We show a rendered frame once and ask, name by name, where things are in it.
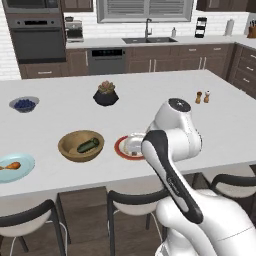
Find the dark sink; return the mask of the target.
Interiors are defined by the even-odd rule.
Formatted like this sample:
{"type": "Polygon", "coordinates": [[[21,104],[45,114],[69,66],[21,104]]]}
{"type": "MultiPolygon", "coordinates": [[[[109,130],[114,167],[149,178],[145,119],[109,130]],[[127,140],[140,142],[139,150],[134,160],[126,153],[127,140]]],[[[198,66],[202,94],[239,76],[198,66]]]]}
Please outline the dark sink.
{"type": "Polygon", "coordinates": [[[177,42],[170,37],[151,37],[151,38],[122,38],[126,44],[145,44],[145,43],[173,43],[177,42]]]}

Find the grey bowl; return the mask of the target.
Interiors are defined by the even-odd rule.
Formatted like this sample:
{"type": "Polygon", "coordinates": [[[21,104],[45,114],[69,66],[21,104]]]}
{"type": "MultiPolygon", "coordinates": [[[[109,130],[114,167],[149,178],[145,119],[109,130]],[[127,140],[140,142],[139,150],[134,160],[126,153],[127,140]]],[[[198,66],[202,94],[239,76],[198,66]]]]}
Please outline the grey bowl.
{"type": "MultiPolygon", "coordinates": [[[[17,99],[12,100],[12,101],[9,103],[9,106],[10,106],[12,109],[16,110],[16,109],[14,108],[14,105],[15,105],[16,102],[18,102],[18,101],[21,100],[21,99],[29,99],[30,101],[33,101],[33,102],[35,103],[35,107],[36,107],[37,104],[39,103],[39,99],[38,99],[37,97],[34,97],[34,96],[24,96],[24,97],[19,97],[19,98],[17,98],[17,99]]],[[[18,111],[19,113],[28,113],[28,112],[31,112],[31,111],[33,111],[33,110],[30,110],[30,111],[27,111],[27,112],[21,112],[21,111],[19,111],[19,110],[17,110],[17,111],[18,111]]]]}

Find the window with grey blinds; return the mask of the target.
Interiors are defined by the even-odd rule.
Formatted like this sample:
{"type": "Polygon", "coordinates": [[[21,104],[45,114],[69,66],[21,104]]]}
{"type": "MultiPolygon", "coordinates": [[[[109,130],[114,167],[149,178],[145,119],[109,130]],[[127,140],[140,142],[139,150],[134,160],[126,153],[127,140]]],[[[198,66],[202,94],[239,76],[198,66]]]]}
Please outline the window with grey blinds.
{"type": "Polygon", "coordinates": [[[189,22],[194,0],[96,0],[98,23],[189,22]]]}

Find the silver coffee machine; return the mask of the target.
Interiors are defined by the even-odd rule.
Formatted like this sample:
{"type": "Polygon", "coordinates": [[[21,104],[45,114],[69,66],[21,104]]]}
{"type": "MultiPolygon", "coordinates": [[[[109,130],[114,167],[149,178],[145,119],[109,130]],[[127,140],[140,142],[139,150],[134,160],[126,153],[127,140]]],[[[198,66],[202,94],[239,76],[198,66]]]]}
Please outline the silver coffee machine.
{"type": "Polygon", "coordinates": [[[68,42],[83,42],[83,28],[80,20],[65,22],[66,39],[68,42]]]}

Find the dark grey wall oven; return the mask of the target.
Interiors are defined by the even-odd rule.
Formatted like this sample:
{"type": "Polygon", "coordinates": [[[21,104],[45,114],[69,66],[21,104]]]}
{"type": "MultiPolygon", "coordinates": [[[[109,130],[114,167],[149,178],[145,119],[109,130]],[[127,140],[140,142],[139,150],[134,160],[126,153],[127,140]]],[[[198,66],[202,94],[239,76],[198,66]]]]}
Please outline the dark grey wall oven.
{"type": "Polygon", "coordinates": [[[15,17],[9,28],[19,64],[65,62],[61,19],[57,17],[15,17]]]}

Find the dark grey dishwasher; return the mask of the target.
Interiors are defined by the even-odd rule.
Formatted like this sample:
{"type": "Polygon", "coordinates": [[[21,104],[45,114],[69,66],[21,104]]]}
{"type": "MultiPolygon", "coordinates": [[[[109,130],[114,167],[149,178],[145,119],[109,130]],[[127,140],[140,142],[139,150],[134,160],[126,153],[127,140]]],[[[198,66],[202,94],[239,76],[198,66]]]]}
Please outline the dark grey dishwasher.
{"type": "Polygon", "coordinates": [[[123,48],[90,49],[88,72],[90,75],[122,74],[125,72],[125,58],[123,48]]]}

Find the wooden knife block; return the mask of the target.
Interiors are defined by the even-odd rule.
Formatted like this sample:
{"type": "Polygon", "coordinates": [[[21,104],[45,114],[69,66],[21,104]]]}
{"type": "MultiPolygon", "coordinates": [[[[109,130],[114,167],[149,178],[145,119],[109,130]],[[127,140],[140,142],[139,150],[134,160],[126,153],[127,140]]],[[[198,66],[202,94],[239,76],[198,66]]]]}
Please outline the wooden knife block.
{"type": "Polygon", "coordinates": [[[250,21],[247,38],[256,38],[256,20],[250,21]]]}

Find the black and white stool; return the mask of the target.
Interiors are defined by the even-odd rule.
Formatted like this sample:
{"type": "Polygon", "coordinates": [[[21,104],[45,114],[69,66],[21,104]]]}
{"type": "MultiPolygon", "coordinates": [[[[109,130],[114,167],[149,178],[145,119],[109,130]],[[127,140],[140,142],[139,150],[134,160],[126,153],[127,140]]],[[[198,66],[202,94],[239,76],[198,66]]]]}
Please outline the black and white stool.
{"type": "Polygon", "coordinates": [[[210,189],[227,198],[248,198],[256,193],[256,176],[218,174],[210,181],[210,189]]]}
{"type": "Polygon", "coordinates": [[[29,221],[35,220],[36,218],[41,217],[43,214],[50,211],[50,217],[52,218],[52,222],[54,224],[55,233],[57,236],[57,242],[59,245],[60,255],[67,255],[67,241],[65,241],[62,237],[61,225],[62,223],[59,221],[58,213],[55,207],[55,203],[48,199],[41,203],[40,205],[29,209],[27,211],[23,211],[20,213],[16,213],[9,216],[0,217],[0,227],[11,227],[17,226],[20,224],[28,223],[29,221]]]}
{"type": "MultiPolygon", "coordinates": [[[[156,204],[159,200],[164,199],[168,195],[166,189],[162,189],[150,194],[129,195],[122,194],[110,189],[107,192],[107,227],[110,240],[110,256],[115,254],[115,228],[114,214],[122,212],[131,216],[146,216],[146,229],[149,229],[150,218],[153,218],[156,223],[156,217],[153,212],[156,210],[156,204]]],[[[158,229],[160,241],[167,236],[167,229],[163,231],[158,229]]]]}

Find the blueberries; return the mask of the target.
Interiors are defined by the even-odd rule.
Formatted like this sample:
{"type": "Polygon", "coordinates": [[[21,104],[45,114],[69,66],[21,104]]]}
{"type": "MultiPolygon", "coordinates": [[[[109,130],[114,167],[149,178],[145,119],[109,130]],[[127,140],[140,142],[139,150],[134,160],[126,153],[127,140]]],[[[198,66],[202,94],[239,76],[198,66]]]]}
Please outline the blueberries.
{"type": "Polygon", "coordinates": [[[35,107],[35,103],[30,101],[29,99],[21,99],[15,103],[14,108],[21,112],[27,112],[33,110],[35,107]]]}

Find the white paper towel roll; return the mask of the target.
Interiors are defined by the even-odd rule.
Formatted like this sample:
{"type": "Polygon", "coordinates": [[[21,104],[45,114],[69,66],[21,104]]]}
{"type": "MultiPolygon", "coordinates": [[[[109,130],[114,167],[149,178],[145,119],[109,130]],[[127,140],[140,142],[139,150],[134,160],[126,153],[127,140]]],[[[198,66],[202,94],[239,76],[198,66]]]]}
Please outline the white paper towel roll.
{"type": "Polygon", "coordinates": [[[233,19],[229,19],[226,24],[224,36],[231,36],[235,21],[233,19]]]}

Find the red rimmed plate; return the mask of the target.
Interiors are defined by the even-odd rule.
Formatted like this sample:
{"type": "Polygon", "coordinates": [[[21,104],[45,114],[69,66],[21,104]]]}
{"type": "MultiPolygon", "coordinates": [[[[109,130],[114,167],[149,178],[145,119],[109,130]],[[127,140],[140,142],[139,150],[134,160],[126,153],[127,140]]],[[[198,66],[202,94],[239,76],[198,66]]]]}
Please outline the red rimmed plate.
{"type": "Polygon", "coordinates": [[[125,139],[128,137],[129,135],[125,135],[125,136],[122,136],[120,137],[116,142],[115,142],[115,145],[114,145],[114,149],[115,149],[115,152],[122,158],[126,159],[126,160],[133,160],[133,161],[136,161],[136,160],[143,160],[144,159],[144,156],[142,154],[141,157],[131,157],[131,156],[128,156],[124,153],[124,142],[125,142],[125,139]]]}

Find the brown cupboards beside oven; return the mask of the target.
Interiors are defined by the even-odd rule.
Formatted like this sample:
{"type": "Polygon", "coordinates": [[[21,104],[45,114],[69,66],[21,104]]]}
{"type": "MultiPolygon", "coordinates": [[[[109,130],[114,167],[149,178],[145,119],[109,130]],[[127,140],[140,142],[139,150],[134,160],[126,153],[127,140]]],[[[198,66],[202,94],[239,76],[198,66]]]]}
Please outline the brown cupboards beside oven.
{"type": "Polygon", "coordinates": [[[86,49],[67,49],[66,61],[60,63],[20,64],[22,79],[85,76],[89,71],[86,49]]]}

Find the light blue plate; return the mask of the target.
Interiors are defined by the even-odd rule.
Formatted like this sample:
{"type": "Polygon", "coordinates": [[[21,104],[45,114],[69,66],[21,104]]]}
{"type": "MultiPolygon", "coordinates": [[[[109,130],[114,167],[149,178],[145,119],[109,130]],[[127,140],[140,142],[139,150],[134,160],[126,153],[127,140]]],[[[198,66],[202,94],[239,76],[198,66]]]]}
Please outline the light blue plate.
{"type": "Polygon", "coordinates": [[[0,183],[9,183],[29,174],[35,166],[35,160],[29,154],[13,153],[0,157],[0,166],[3,167],[3,169],[0,170],[0,183]],[[20,167],[18,169],[5,169],[5,166],[13,162],[19,162],[20,167]]]}

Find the succulent in black pot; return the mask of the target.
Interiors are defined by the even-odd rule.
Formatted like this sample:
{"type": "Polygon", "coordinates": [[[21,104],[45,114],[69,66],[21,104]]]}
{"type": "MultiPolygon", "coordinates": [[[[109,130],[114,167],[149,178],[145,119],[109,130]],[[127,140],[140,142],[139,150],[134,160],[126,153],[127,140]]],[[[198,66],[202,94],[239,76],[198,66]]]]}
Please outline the succulent in black pot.
{"type": "Polygon", "coordinates": [[[101,106],[111,106],[119,100],[119,97],[115,92],[115,85],[112,82],[103,81],[98,86],[93,99],[101,106]]]}

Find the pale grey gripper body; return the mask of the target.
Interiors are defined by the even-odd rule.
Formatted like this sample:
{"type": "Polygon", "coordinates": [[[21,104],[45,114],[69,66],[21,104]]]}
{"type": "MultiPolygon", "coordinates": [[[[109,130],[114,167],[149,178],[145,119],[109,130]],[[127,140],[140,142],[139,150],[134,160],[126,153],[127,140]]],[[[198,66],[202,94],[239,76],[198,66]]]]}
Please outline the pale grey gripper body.
{"type": "Polygon", "coordinates": [[[124,142],[124,153],[131,157],[141,157],[141,143],[145,137],[145,133],[132,133],[124,142]]]}

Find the brown chicken drumstick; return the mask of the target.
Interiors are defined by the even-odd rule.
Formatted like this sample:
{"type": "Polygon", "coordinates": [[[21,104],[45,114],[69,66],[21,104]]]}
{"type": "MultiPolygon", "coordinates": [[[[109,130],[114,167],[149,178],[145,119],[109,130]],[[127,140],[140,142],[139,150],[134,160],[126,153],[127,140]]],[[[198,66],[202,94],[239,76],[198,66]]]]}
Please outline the brown chicken drumstick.
{"type": "Polygon", "coordinates": [[[0,170],[17,170],[21,167],[21,163],[20,162],[12,162],[11,164],[3,167],[0,166],[0,170]]]}

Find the brown wall cupboards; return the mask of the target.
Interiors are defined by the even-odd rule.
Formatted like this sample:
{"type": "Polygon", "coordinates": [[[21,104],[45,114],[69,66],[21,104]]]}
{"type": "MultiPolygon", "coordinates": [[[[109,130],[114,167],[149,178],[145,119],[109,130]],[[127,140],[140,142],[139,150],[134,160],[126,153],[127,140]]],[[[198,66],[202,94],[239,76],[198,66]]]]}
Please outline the brown wall cupboards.
{"type": "Polygon", "coordinates": [[[256,0],[197,0],[196,9],[205,12],[256,13],[256,0]]]}
{"type": "Polygon", "coordinates": [[[93,0],[61,0],[64,12],[92,12],[93,0]]]}

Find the green cucumber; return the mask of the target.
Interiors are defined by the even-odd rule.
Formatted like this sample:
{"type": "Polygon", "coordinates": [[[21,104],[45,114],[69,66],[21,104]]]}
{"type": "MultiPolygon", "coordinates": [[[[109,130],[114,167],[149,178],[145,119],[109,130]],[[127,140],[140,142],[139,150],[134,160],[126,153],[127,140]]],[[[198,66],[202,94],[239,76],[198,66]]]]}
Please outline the green cucumber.
{"type": "Polygon", "coordinates": [[[97,138],[91,138],[90,140],[80,144],[77,147],[77,152],[78,153],[88,152],[89,150],[96,148],[99,144],[100,144],[100,142],[97,138]]]}

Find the dark tap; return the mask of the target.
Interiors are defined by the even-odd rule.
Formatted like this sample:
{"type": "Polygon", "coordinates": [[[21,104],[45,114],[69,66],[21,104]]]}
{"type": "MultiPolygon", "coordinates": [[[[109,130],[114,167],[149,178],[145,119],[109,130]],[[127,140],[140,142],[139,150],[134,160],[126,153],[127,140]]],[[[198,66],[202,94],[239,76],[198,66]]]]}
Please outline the dark tap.
{"type": "Polygon", "coordinates": [[[145,39],[148,38],[149,35],[152,35],[152,29],[149,29],[149,23],[152,22],[151,18],[146,19],[146,27],[145,27],[145,39]]]}

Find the wooden bowl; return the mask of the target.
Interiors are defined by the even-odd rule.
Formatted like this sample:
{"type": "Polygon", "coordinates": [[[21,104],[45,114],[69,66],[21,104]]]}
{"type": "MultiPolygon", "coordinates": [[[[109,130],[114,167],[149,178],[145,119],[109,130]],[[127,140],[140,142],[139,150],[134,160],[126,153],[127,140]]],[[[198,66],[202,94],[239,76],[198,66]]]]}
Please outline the wooden bowl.
{"type": "Polygon", "coordinates": [[[79,130],[66,134],[58,143],[60,153],[73,162],[87,162],[94,159],[101,152],[103,146],[103,137],[99,133],[90,130],[79,130]],[[100,144],[88,152],[78,153],[77,147],[91,138],[97,138],[100,144]]]}

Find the dark grey microwave oven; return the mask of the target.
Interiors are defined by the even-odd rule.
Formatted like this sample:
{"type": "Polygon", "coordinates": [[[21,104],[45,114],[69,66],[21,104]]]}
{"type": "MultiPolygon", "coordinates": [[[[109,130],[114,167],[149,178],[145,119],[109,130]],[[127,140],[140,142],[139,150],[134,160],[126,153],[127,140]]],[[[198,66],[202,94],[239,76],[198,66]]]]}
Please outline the dark grey microwave oven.
{"type": "Polygon", "coordinates": [[[7,13],[58,13],[58,0],[2,0],[7,13]]]}

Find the black and white stand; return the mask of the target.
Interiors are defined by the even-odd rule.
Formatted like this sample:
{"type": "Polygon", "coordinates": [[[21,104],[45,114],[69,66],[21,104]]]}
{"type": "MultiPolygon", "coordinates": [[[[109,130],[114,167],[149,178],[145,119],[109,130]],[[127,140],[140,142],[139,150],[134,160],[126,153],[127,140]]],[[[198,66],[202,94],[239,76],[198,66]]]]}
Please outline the black and white stand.
{"type": "Polygon", "coordinates": [[[206,17],[198,17],[196,28],[195,28],[195,37],[196,38],[203,38],[205,35],[207,25],[207,18],[206,17]]]}

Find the brown drawer cupboards run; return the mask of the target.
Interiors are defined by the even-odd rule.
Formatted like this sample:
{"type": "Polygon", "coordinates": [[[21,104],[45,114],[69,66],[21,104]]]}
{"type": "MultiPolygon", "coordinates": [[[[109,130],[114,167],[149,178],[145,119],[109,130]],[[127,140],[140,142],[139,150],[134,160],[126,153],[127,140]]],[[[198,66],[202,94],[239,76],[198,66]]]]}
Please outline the brown drawer cupboards run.
{"type": "Polygon", "coordinates": [[[235,44],[228,82],[256,100],[256,49],[235,44]]]}

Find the brown base cupboards run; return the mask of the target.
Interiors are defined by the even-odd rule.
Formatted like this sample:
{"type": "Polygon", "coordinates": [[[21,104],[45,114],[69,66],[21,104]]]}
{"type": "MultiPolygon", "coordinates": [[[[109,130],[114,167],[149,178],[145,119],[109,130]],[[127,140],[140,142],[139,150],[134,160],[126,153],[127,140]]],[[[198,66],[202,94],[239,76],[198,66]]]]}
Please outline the brown base cupboards run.
{"type": "Polygon", "coordinates": [[[164,72],[207,69],[226,79],[232,43],[144,46],[126,49],[126,72],[164,72]]]}

